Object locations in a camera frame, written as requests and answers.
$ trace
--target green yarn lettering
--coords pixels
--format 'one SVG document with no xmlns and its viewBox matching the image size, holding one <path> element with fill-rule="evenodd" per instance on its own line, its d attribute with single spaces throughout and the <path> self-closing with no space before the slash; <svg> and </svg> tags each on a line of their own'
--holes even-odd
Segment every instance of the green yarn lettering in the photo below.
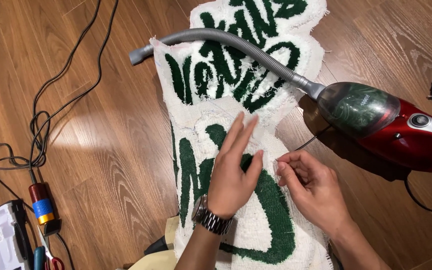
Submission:
<svg viewBox="0 0 432 270">
<path fill-rule="evenodd" d="M 221 149 L 226 132 L 223 126 L 213 124 L 206 127 L 206 133 L 218 149 Z M 251 164 L 252 156 L 244 154 L 241 159 L 241 168 L 246 171 Z M 193 148 L 188 139 L 179 141 L 179 160 L 181 163 L 181 198 L 179 215 L 183 228 L 189 209 L 190 185 L 193 187 L 194 199 L 208 192 L 214 158 L 205 159 L 199 165 L 199 174 L 196 173 L 196 162 Z M 285 261 L 294 251 L 294 229 L 291 222 L 290 210 L 284 194 L 276 184 L 274 178 L 263 169 L 254 190 L 261 207 L 265 212 L 269 229 L 271 230 L 271 247 L 266 251 L 246 249 L 221 243 L 219 249 L 241 257 L 249 257 L 255 261 L 267 264 L 278 264 Z"/>
<path fill-rule="evenodd" d="M 271 8 L 271 2 L 280 5 L 276 12 Z M 307 6 L 304 0 L 262 0 L 262 3 L 267 20 L 261 16 L 262 13 L 254 0 L 231 0 L 229 2 L 229 5 L 232 7 L 246 8 L 253 24 L 253 30 L 251 30 L 247 23 L 243 9 L 239 9 L 234 13 L 234 23 L 231 24 L 228 24 L 224 20 L 215 21 L 209 12 L 201 13 L 200 18 L 206 28 L 216 28 L 239 35 L 263 49 L 266 46 L 267 38 L 279 35 L 276 24 L 277 18 L 289 19 L 300 15 Z M 290 51 L 287 67 L 294 70 L 298 64 L 300 50 L 291 42 L 279 42 L 267 49 L 266 52 L 270 54 L 281 48 L 286 48 Z M 212 60 L 208 62 L 200 61 L 192 65 L 192 57 L 189 56 L 183 61 L 181 69 L 177 61 L 170 54 L 165 54 L 165 59 L 171 69 L 175 92 L 184 104 L 192 105 L 194 103 L 191 93 L 194 94 L 194 97 L 198 96 L 200 99 L 206 98 L 209 87 L 214 85 L 217 85 L 217 87 L 214 96 L 211 96 L 211 98 L 219 99 L 223 97 L 225 85 L 227 85 L 231 88 L 231 95 L 238 102 L 241 102 L 250 113 L 253 113 L 271 101 L 277 89 L 284 83 L 282 79 L 279 79 L 263 95 L 258 96 L 253 101 L 255 91 L 260 87 L 261 82 L 267 77 L 269 71 L 266 70 L 263 75 L 256 77 L 253 72 L 260 67 L 256 61 L 253 61 L 251 63 L 251 70 L 242 75 L 242 60 L 246 58 L 246 55 L 233 47 L 224 46 L 215 41 L 205 41 L 198 53 L 202 57 L 212 55 Z M 194 80 L 195 89 L 190 88 L 191 80 Z"/>
</svg>

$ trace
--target gray corrugated hose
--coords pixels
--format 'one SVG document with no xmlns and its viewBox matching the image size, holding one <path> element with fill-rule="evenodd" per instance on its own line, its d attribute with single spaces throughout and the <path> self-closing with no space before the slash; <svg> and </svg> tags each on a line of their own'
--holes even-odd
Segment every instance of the gray corrugated hose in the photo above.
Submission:
<svg viewBox="0 0 432 270">
<path fill-rule="evenodd" d="M 313 100 L 316 100 L 319 93 L 325 88 L 324 85 L 314 83 L 295 73 L 251 42 L 225 31 L 213 28 L 191 28 L 159 39 L 160 42 L 170 46 L 195 40 L 213 40 L 240 50 L 272 73 L 308 93 Z M 129 52 L 129 59 L 131 64 L 136 65 L 151 54 L 153 54 L 153 45 L 148 44 Z"/>
</svg>

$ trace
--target blue grip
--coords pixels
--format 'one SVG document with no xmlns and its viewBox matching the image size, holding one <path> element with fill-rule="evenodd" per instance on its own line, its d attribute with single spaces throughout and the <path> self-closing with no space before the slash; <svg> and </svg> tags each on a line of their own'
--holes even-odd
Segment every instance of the blue grip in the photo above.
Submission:
<svg viewBox="0 0 432 270">
<path fill-rule="evenodd" d="M 33 203 L 33 209 L 36 218 L 53 212 L 53 206 L 51 206 L 50 199 L 43 199 Z"/>
</svg>

